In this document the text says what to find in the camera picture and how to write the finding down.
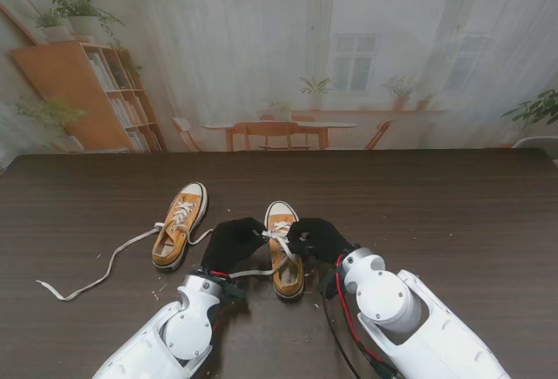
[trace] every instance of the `window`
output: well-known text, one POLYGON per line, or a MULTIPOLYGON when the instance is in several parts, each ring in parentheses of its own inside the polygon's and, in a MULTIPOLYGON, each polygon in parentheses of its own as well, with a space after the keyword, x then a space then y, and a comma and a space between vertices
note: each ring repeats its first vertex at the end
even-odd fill
POLYGON ((468 35, 461 39, 444 90, 461 92, 466 88, 489 39, 485 35, 468 35))
POLYGON ((377 35, 337 35, 333 60, 333 88, 337 91, 366 91, 372 80, 377 35))

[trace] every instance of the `chair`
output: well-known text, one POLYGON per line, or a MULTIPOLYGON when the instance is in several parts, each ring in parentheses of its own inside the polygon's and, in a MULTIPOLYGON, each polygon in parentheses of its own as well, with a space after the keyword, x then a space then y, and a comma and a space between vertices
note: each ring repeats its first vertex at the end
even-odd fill
POLYGON ((251 150, 250 135, 260 135, 265 137, 265 144, 260 146, 266 151, 293 151, 309 150, 310 146, 293 146, 290 136, 300 132, 300 126, 295 122, 241 122, 235 125, 234 133, 244 135, 246 151, 251 150), (287 146, 268 145, 271 137, 287 137, 287 146))
POLYGON ((392 120, 386 120, 385 122, 380 122, 378 124, 378 126, 376 127, 376 129, 378 129, 378 132, 376 132, 376 135, 374 135, 372 137, 372 139, 370 140, 370 142, 366 145, 366 147, 364 149, 365 150, 373 150, 378 145, 378 143, 380 142, 380 139, 382 139, 382 137, 385 135, 387 130, 390 129, 390 126, 391 126, 392 122, 393 122, 392 120))
POLYGON ((539 148, 558 166, 558 137, 529 137, 520 139, 512 148, 539 148))
MULTIPOLYGON (((313 116, 293 115, 292 119, 298 122, 316 122, 316 118, 313 116)), ((273 115, 261 115, 260 120, 276 120, 276 118, 273 115)), ((304 134, 304 143, 306 145, 310 143, 308 140, 308 133, 304 134)))
POLYGON ((192 152, 192 151, 201 152, 200 146, 198 146, 198 144, 194 141, 194 137, 192 137, 192 134, 190 133, 190 129, 192 129, 192 126, 190 125, 190 122, 188 122, 184 118, 173 118, 173 123, 174 123, 174 127, 176 127, 176 130, 178 131, 178 133, 182 137, 182 140, 184 141, 184 145, 186 146, 186 149, 190 152, 192 152), (186 137, 188 137, 188 139, 192 143, 192 146, 194 147, 194 149, 192 147, 190 147, 190 145, 188 144, 188 141, 186 140, 186 137))
MULTIPOLYGON (((376 148, 376 146, 380 142, 380 139, 382 139, 382 137, 385 135, 387 130, 390 129, 390 126, 391 126, 392 123, 393 123, 392 120, 386 120, 384 122, 380 122, 378 124, 378 126, 376 126, 377 132, 374 134, 374 136, 372 137, 370 142, 368 144, 366 144, 366 146, 363 148, 363 150, 373 150, 374 148, 376 148)), ((328 146, 326 148, 326 150, 357 150, 357 149, 358 148, 339 147, 339 146, 333 146, 333 147, 328 146)))

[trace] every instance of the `shoe sole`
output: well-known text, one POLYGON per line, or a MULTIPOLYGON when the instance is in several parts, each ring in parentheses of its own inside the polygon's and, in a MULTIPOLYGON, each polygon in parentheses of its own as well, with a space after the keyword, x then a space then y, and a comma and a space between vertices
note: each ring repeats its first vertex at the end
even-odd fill
MULTIPOLYGON (((208 209, 208 190, 206 189, 206 187, 204 185, 202 185, 202 183, 189 183, 188 185, 185 185, 180 192, 182 192, 182 190, 184 190, 184 188, 186 186, 189 186, 191 184, 196 184, 196 185, 200 185, 201 187, 201 204, 200 204, 200 211, 198 212, 198 216, 196 216, 194 224, 192 224, 192 227, 190 228, 190 233, 192 233, 194 231, 194 228, 200 223, 201 219, 204 217, 204 215, 206 214, 206 210, 208 209)), ((180 195, 180 192, 178 192, 176 194, 176 196, 174 196, 173 201, 171 202, 171 206, 168 207, 168 211, 167 213, 170 212, 171 208, 173 207, 174 202, 176 201, 176 198, 178 198, 178 196, 180 195)), ((182 245, 182 249, 180 251, 180 255, 176 258, 175 261, 173 261, 170 264, 167 264, 165 266, 159 266, 158 264, 153 263, 153 265, 161 272, 165 273, 165 272, 172 272, 173 270, 175 270, 176 268, 178 268, 180 266, 180 264, 182 264, 182 260, 184 257, 184 251, 186 250, 186 245, 188 245, 188 241, 184 241, 184 244, 182 245)))
MULTIPOLYGON (((296 214, 295 210, 287 202, 285 202, 283 200, 276 200, 275 202, 272 202, 271 205, 268 206, 268 210, 265 212, 265 229, 268 229, 269 211, 271 210, 271 207, 275 203, 283 203, 284 205, 286 205, 287 208, 293 213, 293 215, 295 215, 296 220, 298 220, 298 215, 296 214)), ((303 296, 304 281, 305 281, 305 279, 303 279, 303 284, 300 287, 300 289, 295 294, 292 294, 292 295, 285 295, 285 294, 282 294, 281 292, 279 292, 277 290, 276 285, 275 285, 274 282, 273 282, 273 289, 276 291, 276 295, 281 301, 284 301, 284 302, 298 301, 303 296)))

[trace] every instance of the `printed backdrop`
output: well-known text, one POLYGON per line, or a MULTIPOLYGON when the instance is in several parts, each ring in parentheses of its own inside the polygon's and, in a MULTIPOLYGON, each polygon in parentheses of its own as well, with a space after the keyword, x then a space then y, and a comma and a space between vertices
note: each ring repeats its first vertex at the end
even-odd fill
POLYGON ((556 133, 501 115, 558 83, 558 0, 96 0, 125 25, 110 24, 116 48, 68 19, 72 40, 33 42, 11 2, 4 166, 29 152, 482 148, 556 133))

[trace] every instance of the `dark wooden table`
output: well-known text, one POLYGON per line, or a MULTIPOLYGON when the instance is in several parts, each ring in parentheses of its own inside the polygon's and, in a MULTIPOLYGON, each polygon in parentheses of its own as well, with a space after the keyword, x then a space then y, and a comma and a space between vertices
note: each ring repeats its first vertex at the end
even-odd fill
MULTIPOLYGON (((176 273, 160 274, 153 238, 144 240, 119 256, 106 283, 72 302, 35 280, 69 294, 97 279, 113 249, 163 220, 193 180, 209 192, 200 232, 247 215, 262 220, 269 202, 287 200, 299 216, 330 220, 376 250, 391 271, 419 274, 512 379, 558 377, 558 169, 542 152, 492 149, 16 159, 0 178, 0 377, 91 377, 177 299, 207 243, 176 273)), ((268 258, 263 247, 245 266, 268 258)), ((314 287, 323 269, 306 265, 297 304, 278 301, 269 280, 245 282, 248 303, 228 310, 198 377, 351 377, 314 287)), ((356 360, 338 305, 331 311, 356 360)), ((358 368, 372 376, 363 362, 358 368)))

